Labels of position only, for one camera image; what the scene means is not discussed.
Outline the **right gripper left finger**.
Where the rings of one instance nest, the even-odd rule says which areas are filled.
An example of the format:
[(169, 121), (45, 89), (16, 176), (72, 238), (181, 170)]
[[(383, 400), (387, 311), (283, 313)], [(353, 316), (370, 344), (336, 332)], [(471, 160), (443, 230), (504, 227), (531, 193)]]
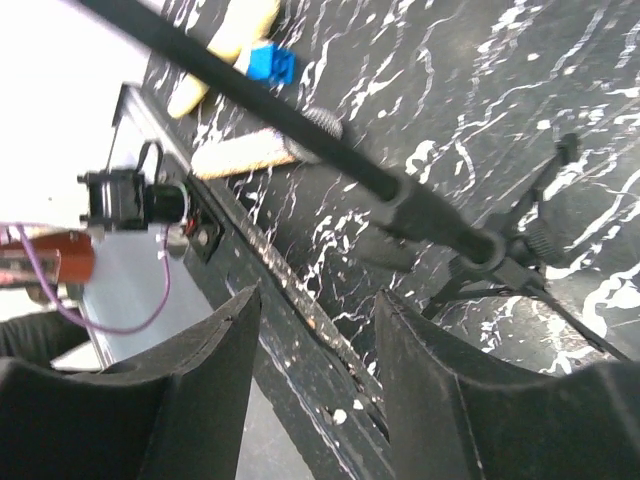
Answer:
[(231, 479), (261, 318), (247, 287), (212, 315), (107, 370), (1, 362), (5, 479)]

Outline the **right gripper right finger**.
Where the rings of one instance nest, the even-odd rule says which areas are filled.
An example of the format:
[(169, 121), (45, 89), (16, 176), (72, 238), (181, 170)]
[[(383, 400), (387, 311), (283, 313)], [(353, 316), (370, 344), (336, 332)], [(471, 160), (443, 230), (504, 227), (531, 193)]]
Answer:
[(399, 479), (635, 479), (639, 367), (553, 377), (486, 354), (406, 306), (375, 300), (377, 353)]

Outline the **black tripod shock-mount stand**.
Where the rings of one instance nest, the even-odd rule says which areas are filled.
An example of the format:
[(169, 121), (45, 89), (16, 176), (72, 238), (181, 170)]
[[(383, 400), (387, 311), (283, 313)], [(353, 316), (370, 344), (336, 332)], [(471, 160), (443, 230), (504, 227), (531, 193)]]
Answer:
[(384, 231), (396, 238), (429, 241), (456, 251), (467, 269), (501, 281), (521, 296), (540, 299), (590, 346), (618, 360), (627, 360), (627, 355), (587, 328), (548, 294), (533, 270), (508, 255), (506, 242), (497, 232), (471, 226), (437, 192), (404, 172), (383, 169), (370, 161), (210, 54), (145, 5), (137, 1), (84, 1), (81, 5), (360, 183), (378, 198), (375, 212)]

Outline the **glitter rhinestone microphone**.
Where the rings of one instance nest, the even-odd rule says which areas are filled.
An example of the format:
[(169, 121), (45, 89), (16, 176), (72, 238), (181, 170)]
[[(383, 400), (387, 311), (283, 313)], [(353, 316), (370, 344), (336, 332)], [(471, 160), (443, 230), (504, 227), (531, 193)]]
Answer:
[(200, 179), (223, 178), (295, 162), (318, 164), (318, 155), (273, 128), (218, 143), (207, 142), (191, 158)]

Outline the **cream yellow microphone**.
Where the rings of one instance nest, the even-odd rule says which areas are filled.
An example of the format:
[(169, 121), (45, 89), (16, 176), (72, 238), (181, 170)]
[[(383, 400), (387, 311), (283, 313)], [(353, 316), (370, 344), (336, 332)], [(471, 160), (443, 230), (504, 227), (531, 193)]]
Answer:
[[(230, 1), (222, 23), (207, 50), (223, 62), (233, 65), (241, 52), (265, 39), (280, 11), (277, 0)], [(190, 113), (204, 98), (209, 87), (192, 74), (186, 74), (170, 97), (167, 112), (173, 119)]]

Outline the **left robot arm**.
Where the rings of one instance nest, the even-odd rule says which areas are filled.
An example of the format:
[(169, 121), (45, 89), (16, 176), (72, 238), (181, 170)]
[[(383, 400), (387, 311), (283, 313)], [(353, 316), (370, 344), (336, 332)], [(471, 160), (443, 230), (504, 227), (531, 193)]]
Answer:
[(90, 171), (77, 177), (86, 187), (88, 212), (80, 221), (106, 231), (146, 231), (151, 224), (184, 224), (190, 195), (180, 181), (160, 180), (165, 152), (157, 140), (147, 140), (133, 168)]

